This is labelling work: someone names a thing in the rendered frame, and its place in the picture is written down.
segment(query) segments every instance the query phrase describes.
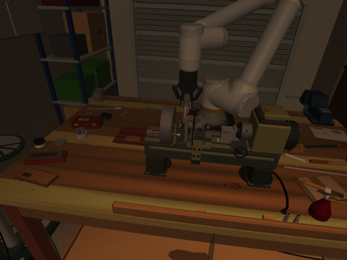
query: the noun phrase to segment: vise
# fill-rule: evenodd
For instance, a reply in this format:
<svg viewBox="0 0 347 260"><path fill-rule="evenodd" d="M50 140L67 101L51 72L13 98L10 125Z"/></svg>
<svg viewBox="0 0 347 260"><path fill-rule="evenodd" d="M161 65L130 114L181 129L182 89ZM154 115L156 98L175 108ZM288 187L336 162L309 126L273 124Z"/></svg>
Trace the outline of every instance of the vise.
<svg viewBox="0 0 347 260"><path fill-rule="evenodd" d="M305 90L300 97L300 103L304 106L308 105L307 111L304 111L306 117L312 124L334 126L332 121L333 114L328 109L329 97L322 91L318 90Z"/></svg>

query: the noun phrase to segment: roller shutter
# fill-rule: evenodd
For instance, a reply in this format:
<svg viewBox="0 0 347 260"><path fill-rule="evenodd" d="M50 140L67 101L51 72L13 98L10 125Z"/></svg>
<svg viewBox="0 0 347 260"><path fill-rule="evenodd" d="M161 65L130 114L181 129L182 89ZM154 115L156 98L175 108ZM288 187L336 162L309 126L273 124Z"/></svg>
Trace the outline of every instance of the roller shutter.
<svg viewBox="0 0 347 260"><path fill-rule="evenodd" d="M179 28L204 18L235 1L136 0L134 22L140 98L177 100ZM259 9L226 27L228 44L223 50L203 51L198 71L201 87L207 76L239 77L273 8ZM275 104L298 28L302 8L281 42L258 85L260 103Z"/></svg>

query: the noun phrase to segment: robotic arm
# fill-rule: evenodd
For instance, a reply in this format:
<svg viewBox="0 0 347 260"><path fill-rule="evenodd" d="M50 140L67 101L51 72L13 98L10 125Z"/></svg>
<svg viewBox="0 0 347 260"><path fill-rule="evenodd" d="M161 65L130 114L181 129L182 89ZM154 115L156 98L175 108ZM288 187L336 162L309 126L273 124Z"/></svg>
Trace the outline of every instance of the robotic arm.
<svg viewBox="0 0 347 260"><path fill-rule="evenodd" d="M204 89L201 108L205 112L226 111L239 118L250 116L259 105L258 89L268 65L301 6L310 0L238 0L225 8L194 23L181 26L179 32L179 83L172 87L177 99L184 105L185 94L190 95L189 108ZM224 28L255 10L276 8L259 38L240 77L229 84L229 79L213 77L197 85L201 51L218 50L227 45L228 32Z"/></svg>

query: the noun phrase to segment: miniature lathe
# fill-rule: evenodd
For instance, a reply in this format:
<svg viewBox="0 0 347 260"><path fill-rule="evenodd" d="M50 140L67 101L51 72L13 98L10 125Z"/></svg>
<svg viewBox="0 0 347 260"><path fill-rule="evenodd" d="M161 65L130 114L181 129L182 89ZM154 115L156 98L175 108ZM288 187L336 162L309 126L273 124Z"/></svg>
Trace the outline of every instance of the miniature lathe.
<svg viewBox="0 0 347 260"><path fill-rule="evenodd" d="M273 169L283 150L294 148L298 142L299 126L290 121L282 106L259 104L258 84L297 12L309 1L238 0L181 26L179 83L172 90L184 108L183 122L177 124L175 107L160 108L163 110L160 125L148 129L144 141L145 174L166 176L170 158L190 160L192 164L205 161L243 166L248 186L270 188ZM197 73L202 51L223 49L229 40L226 26L273 5L276 7L272 16L240 76L230 83L228 78L207 77L203 87L199 87ZM201 94L201 107L194 111L192 103ZM249 122L236 125L234 116L249 117Z"/></svg>

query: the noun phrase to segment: dark gray box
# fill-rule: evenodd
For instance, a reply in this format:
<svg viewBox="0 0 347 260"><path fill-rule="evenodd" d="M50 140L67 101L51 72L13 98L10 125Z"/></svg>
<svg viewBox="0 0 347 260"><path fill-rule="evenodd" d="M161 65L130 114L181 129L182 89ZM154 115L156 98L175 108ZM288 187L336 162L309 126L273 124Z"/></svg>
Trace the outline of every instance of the dark gray box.
<svg viewBox="0 0 347 260"><path fill-rule="evenodd" d="M56 34L49 36L50 46L54 57L73 58L70 34ZM77 50L80 56L88 53L85 34L76 34Z"/></svg>

